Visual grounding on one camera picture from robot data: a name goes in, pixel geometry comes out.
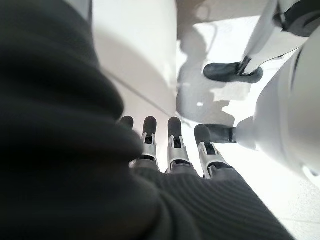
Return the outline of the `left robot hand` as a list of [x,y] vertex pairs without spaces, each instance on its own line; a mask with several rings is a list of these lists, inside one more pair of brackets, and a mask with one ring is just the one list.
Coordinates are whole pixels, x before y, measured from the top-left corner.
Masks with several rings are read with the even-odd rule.
[[239,173],[131,169],[142,142],[102,73],[92,2],[0,3],[3,240],[290,240]]

